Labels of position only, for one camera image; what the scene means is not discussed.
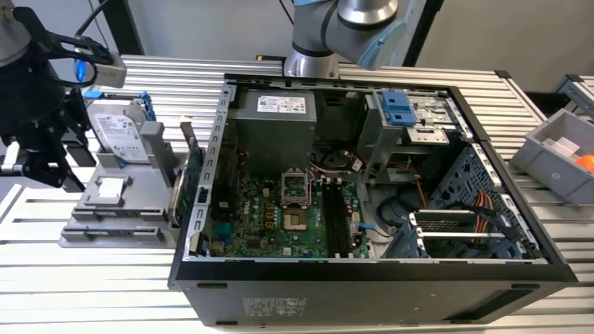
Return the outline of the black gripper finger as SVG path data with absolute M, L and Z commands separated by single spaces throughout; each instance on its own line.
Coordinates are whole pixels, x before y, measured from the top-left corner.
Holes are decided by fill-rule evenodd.
M 72 88 L 65 95 L 65 124 L 68 131 L 63 142 L 79 166 L 95 166 L 96 160 L 88 150 L 87 132 L 91 130 L 87 107 L 80 88 Z
M 1 142 L 18 143 L 25 158 L 17 169 L 21 176 L 67 192 L 83 192 L 80 182 L 67 162 L 63 137 L 71 132 L 80 135 L 76 124 L 67 120 L 38 120 L 24 123 L 10 133 L 1 131 Z

